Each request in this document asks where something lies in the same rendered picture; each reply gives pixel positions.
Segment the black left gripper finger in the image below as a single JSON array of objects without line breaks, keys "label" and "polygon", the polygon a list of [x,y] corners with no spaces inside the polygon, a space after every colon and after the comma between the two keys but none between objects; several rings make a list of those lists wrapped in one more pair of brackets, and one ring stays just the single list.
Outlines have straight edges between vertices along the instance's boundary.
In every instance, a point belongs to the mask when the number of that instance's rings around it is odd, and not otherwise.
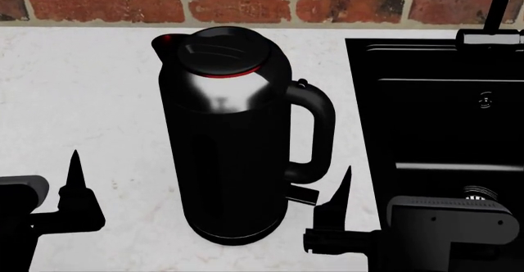
[{"label": "black left gripper finger", "polygon": [[74,150],[65,185],[59,190],[62,233],[97,232],[106,224],[95,193],[87,188],[78,151]]}]

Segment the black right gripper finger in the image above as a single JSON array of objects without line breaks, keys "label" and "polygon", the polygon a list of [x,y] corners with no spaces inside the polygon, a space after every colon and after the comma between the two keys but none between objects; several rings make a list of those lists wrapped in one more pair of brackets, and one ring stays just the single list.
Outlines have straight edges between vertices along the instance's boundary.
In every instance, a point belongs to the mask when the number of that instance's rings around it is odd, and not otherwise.
[{"label": "black right gripper finger", "polygon": [[331,200],[314,208],[315,229],[345,229],[351,178],[351,166],[349,166]]}]

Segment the black kettle power base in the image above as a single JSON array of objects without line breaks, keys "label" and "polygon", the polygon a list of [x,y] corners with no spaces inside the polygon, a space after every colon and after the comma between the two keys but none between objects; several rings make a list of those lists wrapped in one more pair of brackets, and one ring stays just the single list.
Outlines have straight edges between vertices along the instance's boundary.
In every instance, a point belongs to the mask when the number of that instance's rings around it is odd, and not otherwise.
[{"label": "black kettle power base", "polygon": [[247,244],[252,244],[254,242],[258,242],[261,239],[264,239],[265,237],[268,237],[279,225],[282,223],[283,220],[276,220],[273,222],[268,228],[262,230],[261,232],[246,236],[246,237],[236,237],[236,238],[226,238],[226,237],[219,237],[213,234],[209,234],[207,232],[202,231],[198,227],[196,227],[192,223],[188,223],[189,227],[193,229],[193,231],[198,234],[200,237],[208,240],[209,242],[223,245],[223,246],[230,246],[230,247],[238,247],[243,246]]}]

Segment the black electric kettle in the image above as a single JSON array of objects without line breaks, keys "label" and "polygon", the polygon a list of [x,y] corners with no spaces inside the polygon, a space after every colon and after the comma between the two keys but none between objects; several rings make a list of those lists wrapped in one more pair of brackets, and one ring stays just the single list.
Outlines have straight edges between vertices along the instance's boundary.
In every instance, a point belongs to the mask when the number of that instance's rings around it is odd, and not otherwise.
[{"label": "black electric kettle", "polygon": [[151,46],[183,214],[219,237],[283,220],[287,185],[306,188],[331,165],[336,114],[272,40],[220,26],[164,34]]}]

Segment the black kitchen sink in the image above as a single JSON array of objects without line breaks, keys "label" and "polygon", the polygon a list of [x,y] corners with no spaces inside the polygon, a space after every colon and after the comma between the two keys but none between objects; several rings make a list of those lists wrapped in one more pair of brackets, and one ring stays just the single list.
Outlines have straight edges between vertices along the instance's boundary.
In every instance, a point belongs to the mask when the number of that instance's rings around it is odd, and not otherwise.
[{"label": "black kitchen sink", "polygon": [[524,50],[347,39],[381,229],[397,196],[499,195],[524,239]]}]

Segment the chrome sink drain strainer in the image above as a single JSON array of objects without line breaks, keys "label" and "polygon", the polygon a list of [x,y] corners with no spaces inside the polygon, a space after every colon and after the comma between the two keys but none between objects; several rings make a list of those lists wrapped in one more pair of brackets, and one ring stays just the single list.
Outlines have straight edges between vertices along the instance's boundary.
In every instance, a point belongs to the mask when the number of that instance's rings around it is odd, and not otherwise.
[{"label": "chrome sink drain strainer", "polygon": [[499,199],[499,195],[494,191],[476,185],[464,187],[463,195],[467,200],[491,200],[497,202]]}]

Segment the black and chrome faucet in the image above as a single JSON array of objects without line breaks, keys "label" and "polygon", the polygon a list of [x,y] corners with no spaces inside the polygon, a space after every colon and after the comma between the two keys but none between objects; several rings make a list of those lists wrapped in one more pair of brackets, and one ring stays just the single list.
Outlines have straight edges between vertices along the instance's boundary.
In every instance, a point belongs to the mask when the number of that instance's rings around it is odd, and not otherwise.
[{"label": "black and chrome faucet", "polygon": [[460,29],[455,42],[461,48],[524,50],[524,32],[500,29],[509,0],[492,0],[482,29]]}]

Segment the black kettle switch lever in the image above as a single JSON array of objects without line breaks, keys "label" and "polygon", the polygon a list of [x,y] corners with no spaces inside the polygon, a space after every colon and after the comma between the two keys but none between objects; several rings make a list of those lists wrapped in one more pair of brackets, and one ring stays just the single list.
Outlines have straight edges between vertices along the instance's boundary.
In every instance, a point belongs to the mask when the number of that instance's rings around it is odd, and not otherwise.
[{"label": "black kettle switch lever", "polygon": [[286,198],[292,202],[315,206],[318,202],[319,190],[304,188],[298,185],[287,185]]}]

